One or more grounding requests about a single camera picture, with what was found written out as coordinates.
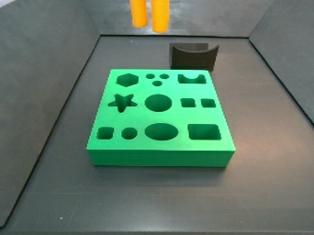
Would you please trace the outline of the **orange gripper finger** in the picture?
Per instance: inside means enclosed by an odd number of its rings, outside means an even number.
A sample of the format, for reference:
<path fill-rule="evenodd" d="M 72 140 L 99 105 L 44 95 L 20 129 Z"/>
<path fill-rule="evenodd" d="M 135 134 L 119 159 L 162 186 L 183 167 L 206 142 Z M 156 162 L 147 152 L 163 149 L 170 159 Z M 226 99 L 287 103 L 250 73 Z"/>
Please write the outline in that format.
<path fill-rule="evenodd" d="M 151 0 L 152 30 L 164 33 L 170 23 L 170 0 Z"/>
<path fill-rule="evenodd" d="M 132 25 L 135 28 L 147 26 L 147 8 L 146 0 L 129 0 L 129 9 L 132 17 Z"/>

